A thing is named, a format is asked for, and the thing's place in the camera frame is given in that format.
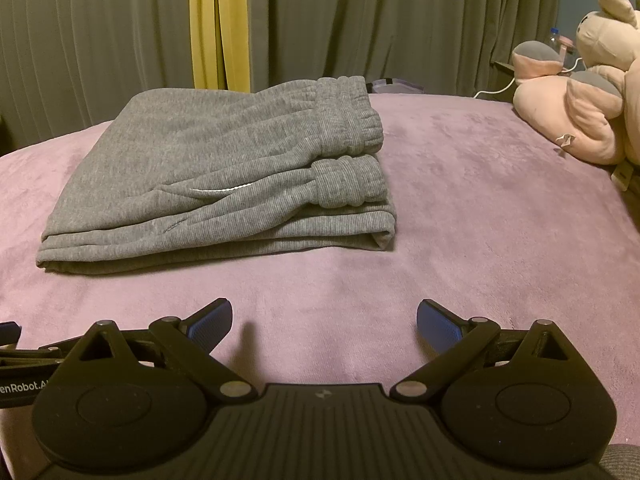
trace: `white cable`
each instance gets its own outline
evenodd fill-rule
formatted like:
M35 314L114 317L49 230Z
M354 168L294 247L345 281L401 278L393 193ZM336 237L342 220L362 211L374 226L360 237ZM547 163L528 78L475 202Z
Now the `white cable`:
M487 92L486 90L481 90L476 95L474 95L474 99L476 99L480 94L501 94L505 90L508 90L514 81L516 81L516 78L513 78L507 86L505 86L502 90L498 90L497 92Z
M575 60L575 65L572 68L570 68L569 70L564 69L564 70L562 70L562 73L566 74L567 72L573 72L576 69L576 67L578 66L578 62L579 61L582 61L581 57L579 57L578 59Z
M569 69L565 68L564 70L562 70L561 73L573 72L578 66L578 63L580 63L581 61L582 61L582 58L579 57L578 59L575 60L575 64L571 68ZM511 88L511 85L513 84L514 81L516 81L516 78L513 78L507 86L505 86L502 90L498 90L497 92L487 92L486 90L481 90L476 95L474 95L474 99L476 99L480 94L501 94L502 92Z

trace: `curtain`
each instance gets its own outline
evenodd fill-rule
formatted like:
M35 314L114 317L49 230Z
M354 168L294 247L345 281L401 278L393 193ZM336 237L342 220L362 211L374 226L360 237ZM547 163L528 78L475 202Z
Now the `curtain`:
M0 0L11 148L110 120L135 94L193 87L188 0Z
M473 95L491 63L544 40L558 0L248 0L252 89L297 78L397 77Z
M250 91L247 0L189 0L196 88Z

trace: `gray sweatpants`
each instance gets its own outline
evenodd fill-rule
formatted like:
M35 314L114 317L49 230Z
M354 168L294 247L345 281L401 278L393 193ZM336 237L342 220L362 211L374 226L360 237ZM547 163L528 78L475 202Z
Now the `gray sweatpants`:
M100 274L325 246L383 250L395 211L363 78L135 96L71 176L39 267Z

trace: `pink plush toy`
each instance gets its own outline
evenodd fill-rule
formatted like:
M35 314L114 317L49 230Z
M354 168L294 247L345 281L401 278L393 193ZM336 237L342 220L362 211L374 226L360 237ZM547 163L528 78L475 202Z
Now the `pink plush toy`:
M629 0L598 0L576 33L586 71L560 75L550 46L513 50L518 114L571 155L593 164L640 160L640 12Z

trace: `bed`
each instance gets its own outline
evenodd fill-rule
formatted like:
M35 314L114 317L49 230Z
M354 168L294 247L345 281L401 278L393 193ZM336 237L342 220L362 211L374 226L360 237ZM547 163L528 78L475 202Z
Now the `bed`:
M612 395L614 443L640 445L640 206L609 174L564 156L511 105L379 94L379 159L398 212L391 250L325 248L111 276L34 264L47 215L108 123L0 158L0 313L19 348L84 333L98 319L144 328L229 298L234 327L213 355L267 382L382 382L433 353L415 332L420 300L504 328L552 319ZM46 464L29 408L4 410L15 479Z

